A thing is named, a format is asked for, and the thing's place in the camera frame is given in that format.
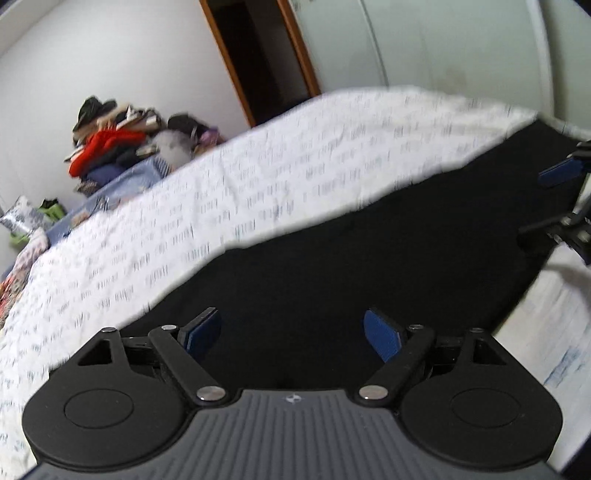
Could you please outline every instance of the white sheet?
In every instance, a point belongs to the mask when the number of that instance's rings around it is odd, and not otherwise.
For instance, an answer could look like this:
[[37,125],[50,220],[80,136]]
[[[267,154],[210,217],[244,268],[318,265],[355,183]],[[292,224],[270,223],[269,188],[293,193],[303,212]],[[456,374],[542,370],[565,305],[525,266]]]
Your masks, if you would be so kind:
[[22,409],[101,327],[140,317],[224,250],[460,168],[535,113],[405,87],[325,95],[229,142],[35,264],[0,340],[0,478],[34,464]]
[[[590,194],[587,181],[579,204]],[[591,433],[591,270],[558,246],[495,337],[560,404],[563,427],[548,462],[562,470]]]

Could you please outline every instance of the wooden door frame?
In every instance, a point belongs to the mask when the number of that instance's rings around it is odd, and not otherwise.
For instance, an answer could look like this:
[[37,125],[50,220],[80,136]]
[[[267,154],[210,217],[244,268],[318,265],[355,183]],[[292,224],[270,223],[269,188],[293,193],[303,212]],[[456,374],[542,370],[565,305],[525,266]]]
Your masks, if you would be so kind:
[[[205,18],[207,19],[209,28],[213,33],[213,38],[217,43],[217,47],[219,48],[220,53],[222,54],[222,60],[226,65],[226,69],[228,70],[228,74],[230,75],[230,80],[232,81],[238,99],[240,100],[242,110],[244,111],[244,116],[246,117],[248,124],[250,124],[251,127],[255,127],[256,120],[254,118],[254,115],[252,114],[251,106],[248,103],[248,99],[246,98],[246,94],[244,93],[244,89],[242,88],[242,83],[240,82],[240,78],[238,78],[238,74],[236,72],[236,69],[234,68],[234,63],[232,62],[232,59],[228,52],[228,48],[224,43],[222,33],[217,27],[217,22],[215,17],[213,16],[212,9],[207,3],[207,0],[199,0],[199,3],[201,4],[201,8],[203,9],[203,13],[205,14]],[[287,34],[291,40],[291,44],[295,51],[295,56],[297,57],[298,63],[300,64],[300,70],[304,77],[304,82],[306,84],[308,94],[310,95],[310,97],[320,95],[321,91],[318,84],[318,80],[316,79],[316,73],[314,72],[314,68],[312,66],[312,62],[310,61],[308,50],[306,49],[306,44],[304,43],[304,39],[301,36],[301,31],[297,25],[297,20],[293,13],[293,10],[291,9],[291,5],[289,4],[288,0],[277,0],[277,5],[279,6],[279,9],[281,11],[281,15],[285,23],[285,28],[287,29]]]
[[304,37],[301,35],[301,30],[297,24],[296,15],[291,7],[289,0],[277,0],[277,5],[283,16],[283,23],[287,29],[287,34],[291,40],[291,45],[294,47],[295,56],[297,57],[298,63],[300,64],[300,70],[304,76],[304,82],[308,89],[310,97],[320,95],[320,85],[318,84],[318,78],[316,78],[316,72],[312,66],[310,55]]
[[207,19],[207,23],[209,24],[209,28],[212,29],[213,38],[216,40],[217,47],[220,49],[220,53],[222,54],[223,62],[226,64],[226,68],[230,75],[230,80],[234,84],[234,88],[236,90],[236,94],[238,95],[238,100],[240,100],[240,104],[242,105],[242,111],[244,111],[244,115],[248,124],[251,127],[256,126],[255,117],[252,114],[251,106],[248,103],[246,98],[246,94],[244,93],[244,89],[242,88],[242,84],[240,83],[240,79],[238,78],[238,74],[236,73],[236,69],[234,68],[234,64],[232,63],[232,59],[230,58],[230,54],[228,49],[226,48],[226,44],[224,43],[222,33],[220,29],[217,27],[217,22],[215,17],[213,16],[212,9],[209,8],[209,4],[207,0],[199,0],[201,4],[201,8],[203,8],[203,13],[205,14],[205,18]]

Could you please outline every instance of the metal rivet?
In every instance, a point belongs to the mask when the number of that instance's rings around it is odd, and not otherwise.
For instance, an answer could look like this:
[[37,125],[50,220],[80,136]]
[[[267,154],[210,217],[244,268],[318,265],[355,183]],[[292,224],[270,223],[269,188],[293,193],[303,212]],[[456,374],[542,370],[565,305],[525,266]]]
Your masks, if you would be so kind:
[[217,385],[201,387],[197,390],[197,398],[203,401],[218,401],[226,396],[226,391]]
[[359,389],[359,396],[365,400],[381,400],[388,396],[388,390],[381,385],[365,385]]
[[591,235],[586,232],[585,230],[578,233],[577,238],[581,240],[584,244],[588,244],[591,240]]

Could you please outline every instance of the blue gripper pad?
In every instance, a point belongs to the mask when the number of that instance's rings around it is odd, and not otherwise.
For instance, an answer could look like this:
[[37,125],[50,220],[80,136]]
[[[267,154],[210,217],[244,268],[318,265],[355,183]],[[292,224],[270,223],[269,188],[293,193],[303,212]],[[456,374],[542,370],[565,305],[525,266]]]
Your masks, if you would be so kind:
[[200,362],[222,331],[222,316],[209,307],[178,331],[177,340],[195,361]]
[[390,360],[402,348],[402,330],[385,316],[368,310],[363,317],[363,329],[369,344],[384,362]]
[[547,168],[538,174],[538,183],[543,187],[553,187],[584,173],[583,162],[576,158],[566,160]]

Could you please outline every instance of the logo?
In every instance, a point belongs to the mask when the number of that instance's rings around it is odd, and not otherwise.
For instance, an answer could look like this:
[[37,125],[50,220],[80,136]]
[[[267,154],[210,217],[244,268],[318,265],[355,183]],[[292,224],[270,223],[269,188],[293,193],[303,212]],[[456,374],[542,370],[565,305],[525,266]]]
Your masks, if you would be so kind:
[[292,393],[291,395],[286,396],[285,401],[288,401],[292,405],[295,405],[296,403],[299,403],[302,401],[302,397],[300,397],[296,393]]

